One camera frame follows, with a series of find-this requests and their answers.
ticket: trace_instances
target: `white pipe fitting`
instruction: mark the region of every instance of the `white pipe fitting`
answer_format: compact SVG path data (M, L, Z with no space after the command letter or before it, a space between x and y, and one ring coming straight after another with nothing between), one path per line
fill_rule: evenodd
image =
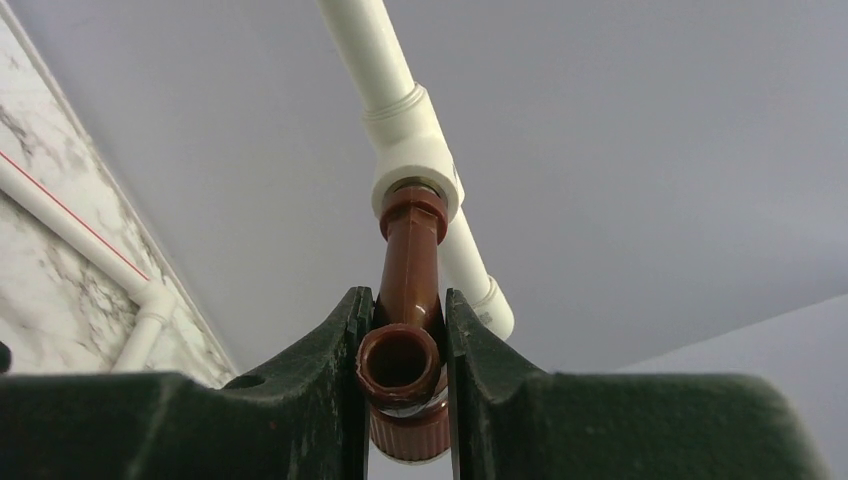
M363 116L368 138L377 151L377 168L371 190L371 208L378 218L383 198L407 179L430 183L447 205L453 220L465 192L453 155L448 149L430 95L421 85L399 102Z
M156 281L147 282L141 291L130 295L130 300L140 308L135 317L135 328L112 366L113 373L144 369L159 333L177 308L177 297Z

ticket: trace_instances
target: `white pipe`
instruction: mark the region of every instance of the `white pipe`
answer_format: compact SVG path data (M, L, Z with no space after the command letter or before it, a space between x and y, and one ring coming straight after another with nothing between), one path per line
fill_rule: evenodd
M317 0L327 29L357 86L363 121L377 152L371 206L379 217L383 198L409 178L434 184L451 220L439 246L439 263L483 323L500 338L515 318L498 283L487 272L462 212L465 192L427 90L406 64L382 0Z
M415 82L383 2L325 0L318 7L366 112L390 107L412 91Z
M92 230L11 159L0 161L0 190L68 242L124 290L133 294L144 288L147 278L129 261L111 250Z
M486 272L462 209L448 225L448 234L439 245L439 265L453 288L465 295L483 325L502 340L509 338L515 315L498 282Z
M176 297L161 283L148 280L141 270L2 151L0 190L115 280L139 306L136 326L113 371L143 370L162 327L176 308Z

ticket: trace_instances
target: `white marble tile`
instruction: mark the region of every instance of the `white marble tile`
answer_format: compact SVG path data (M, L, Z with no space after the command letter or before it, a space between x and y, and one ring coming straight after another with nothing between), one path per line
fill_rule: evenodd
M0 150L179 297L147 368L178 370L211 386L233 371L201 318L180 296L116 192L9 27L0 24ZM134 323L126 293L0 194L0 340L12 373L108 371Z

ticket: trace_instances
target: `brown pipe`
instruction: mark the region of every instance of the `brown pipe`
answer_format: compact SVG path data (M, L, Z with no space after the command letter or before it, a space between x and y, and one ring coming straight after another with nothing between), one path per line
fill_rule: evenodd
M450 447L436 257L447 226L444 201L423 185L400 188L383 201L380 230L388 245L376 329L359 347L356 375L371 403L372 440L406 462Z

